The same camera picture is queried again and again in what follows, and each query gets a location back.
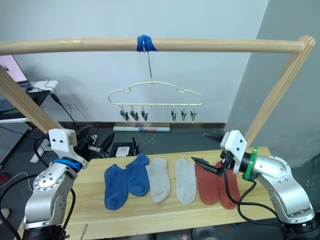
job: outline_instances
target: floor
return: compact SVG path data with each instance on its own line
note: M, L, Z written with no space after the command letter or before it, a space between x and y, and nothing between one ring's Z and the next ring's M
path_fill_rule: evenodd
M116 132L114 143L130 142L132 137L138 142L141 154L163 154L175 152L192 152L204 150L217 150L220 146L217 142L211 141L203 137L203 133L212 133L210 129L172 129L171 132ZM92 134L98 134L97 146L101 141L112 132L112 128L93 128ZM29 138L39 138L42 133L35 129L26 134ZM33 140L23 137L17 144L15 149L10 153L7 159L2 162L3 169L1 174L7 174L10 177L18 173L26 172L36 174L45 169L42 163L30 163L33 153ZM55 159L53 152L47 153L43 159L47 162ZM315 191L320 185L320 155L308 161L304 166L292 169L295 179L306 190L313 208L320 210L320 202L318 201L320 192ZM18 228L23 216L27 200L31 196L28 182L23 181L8 192L2 201L2 208L11 209L8 220L15 228ZM242 240L242 239L282 239L280 231L274 227L252 225L243 222L236 224L226 224L215 226L215 231L221 240ZM1 239L11 240L12 234L2 224L0 225Z

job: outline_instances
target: white cable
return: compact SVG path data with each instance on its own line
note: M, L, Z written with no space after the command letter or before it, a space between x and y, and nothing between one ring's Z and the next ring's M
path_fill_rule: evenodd
M15 179L16 177L18 177L18 176L20 176L20 175L22 175L22 174L25 174L25 175L29 176L28 173L26 173L26 172L20 172L20 173L18 173L17 175L15 175L14 177L12 177L12 178L11 178L9 181L7 181L5 184L3 184L2 186L0 186L0 189L3 188L4 186L6 186L8 183L10 183L13 179ZM30 191L33 192L34 190L31 188L30 178L28 179L28 183L29 183L29 189L30 189Z

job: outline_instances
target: power strip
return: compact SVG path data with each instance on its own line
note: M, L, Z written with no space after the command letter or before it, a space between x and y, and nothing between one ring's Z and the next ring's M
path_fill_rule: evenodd
M42 157L42 155L44 154L44 149L46 149L49 146L49 144L50 142L47 139L43 140L43 142L40 145L41 147L39 146L39 148L37 149L40 157ZM34 154L30 160L30 163L37 164L38 162L39 162L39 158L37 157L36 154Z

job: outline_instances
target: wooden rod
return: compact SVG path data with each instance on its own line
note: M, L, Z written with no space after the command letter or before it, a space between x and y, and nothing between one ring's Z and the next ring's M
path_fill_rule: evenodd
M62 128L22 90L3 67L0 67L0 92L42 132Z
M312 36L302 36L299 38L299 41L303 42L305 47L300 54L293 54L289 57L282 73L273 85L259 112L255 116L251 126L245 134L248 146L252 144L258 135L316 44L316 40Z
M299 54L303 41L261 39L154 38L158 51ZM60 38L0 42L0 55L77 51L136 51L136 37Z

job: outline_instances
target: sock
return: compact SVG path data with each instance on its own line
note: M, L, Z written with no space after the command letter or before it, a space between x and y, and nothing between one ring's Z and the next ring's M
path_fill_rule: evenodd
M217 162L215 165L217 168L221 168L222 164L221 162ZM229 191L231 197L238 201L240 198L238 183L237 183L237 176L233 174L233 171L231 169L227 170L227 176L228 176L228 185L229 185ZM233 203L227 195L226 192L226 185L225 185L225 178L222 174L221 177L217 177L218 186L219 186L219 199L220 203L225 209L234 209L237 205Z
M128 174L128 188L132 195L141 197L149 190L149 179L146 166L149 158L139 154L137 158L126 166Z
M171 193L167 161L155 157L145 169L149 178L152 201L156 204L162 203Z
M105 207L109 210L117 210L121 208L128 197L127 170L113 164L104 172L104 181Z
M208 205L215 204L219 200L219 188L217 176L198 164L195 165L195 176L198 192L202 202Z
M190 204L196 198L197 184L195 164L184 157L176 161L176 196L183 204Z

